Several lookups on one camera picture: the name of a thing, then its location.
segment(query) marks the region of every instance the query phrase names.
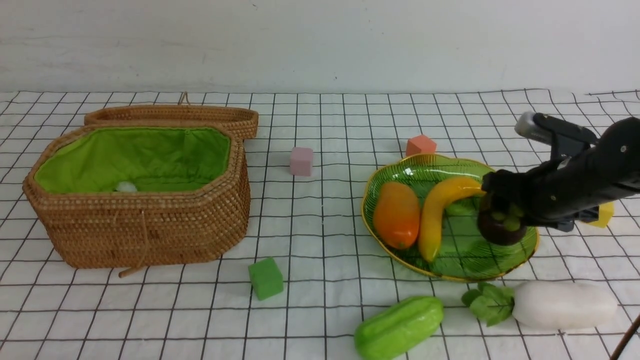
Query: mangosteen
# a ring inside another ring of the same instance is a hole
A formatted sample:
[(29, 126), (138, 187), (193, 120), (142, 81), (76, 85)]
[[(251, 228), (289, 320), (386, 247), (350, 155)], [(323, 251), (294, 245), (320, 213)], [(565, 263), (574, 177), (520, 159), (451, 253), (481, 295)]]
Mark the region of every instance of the mangosteen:
[(478, 213), (477, 226), (480, 234), (488, 242), (508, 246), (517, 244), (527, 233), (518, 211), (510, 211), (505, 214), (500, 211), (484, 209)]

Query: banana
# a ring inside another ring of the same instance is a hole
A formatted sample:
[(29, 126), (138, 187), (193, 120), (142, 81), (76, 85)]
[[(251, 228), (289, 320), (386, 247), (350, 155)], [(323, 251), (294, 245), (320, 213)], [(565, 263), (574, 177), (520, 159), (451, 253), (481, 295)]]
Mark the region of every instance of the banana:
[(418, 234), (418, 250), (427, 262), (433, 262), (440, 252), (445, 208), (457, 200), (484, 194), (481, 184), (468, 176), (450, 177), (431, 189), (422, 205)]

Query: fake fruit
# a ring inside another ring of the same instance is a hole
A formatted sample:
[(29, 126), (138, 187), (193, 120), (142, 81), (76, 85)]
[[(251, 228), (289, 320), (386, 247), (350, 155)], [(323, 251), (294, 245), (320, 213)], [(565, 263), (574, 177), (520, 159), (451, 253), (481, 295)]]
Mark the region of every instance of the fake fruit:
[(373, 227), (394, 249), (413, 245), (420, 229), (420, 202), (413, 189), (395, 181), (383, 184), (373, 211)]
[(600, 286), (579, 282), (528, 281), (515, 288), (478, 284), (462, 302), (487, 326), (513, 316), (538, 330), (577, 330), (602, 325), (618, 310), (613, 294)]
[(434, 186), (422, 205), (418, 250), (427, 262), (433, 262), (442, 244), (442, 216), (453, 202), (484, 195), (481, 185), (467, 176), (450, 177)]
[(356, 351), (365, 360), (395, 359), (433, 335), (443, 318), (440, 299), (408, 297), (358, 326)]
[(510, 205), (508, 213), (481, 205), (477, 226), (480, 234), (488, 242), (508, 246), (518, 243), (527, 234), (527, 227), (521, 221), (524, 214), (517, 206)]

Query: white wall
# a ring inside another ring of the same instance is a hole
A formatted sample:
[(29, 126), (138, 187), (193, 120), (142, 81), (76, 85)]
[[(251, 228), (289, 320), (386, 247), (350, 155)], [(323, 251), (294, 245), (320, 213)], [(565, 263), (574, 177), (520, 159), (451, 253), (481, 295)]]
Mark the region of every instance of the white wall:
[(640, 88), (638, 0), (2, 0), (0, 91)]

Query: white ball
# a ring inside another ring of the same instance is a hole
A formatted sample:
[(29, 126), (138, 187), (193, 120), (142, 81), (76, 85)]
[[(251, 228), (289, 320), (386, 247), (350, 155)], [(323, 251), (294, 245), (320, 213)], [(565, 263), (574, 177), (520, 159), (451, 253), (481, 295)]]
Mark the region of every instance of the white ball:
[(116, 188), (116, 190), (119, 192), (127, 193), (134, 193), (138, 191), (136, 185), (133, 185), (133, 183), (130, 183), (128, 181), (121, 181), (120, 183), (118, 183), (118, 187)]

